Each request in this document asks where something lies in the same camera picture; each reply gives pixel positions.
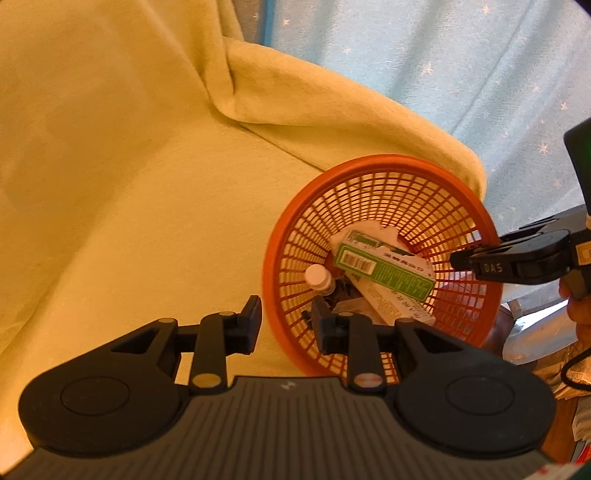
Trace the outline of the person right hand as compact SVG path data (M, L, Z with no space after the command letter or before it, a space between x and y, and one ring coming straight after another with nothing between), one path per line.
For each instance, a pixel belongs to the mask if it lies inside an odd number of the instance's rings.
M576 324L576 335L585 348L591 346L591 299L576 299L563 278L559 281L559 294L568 300L568 317Z

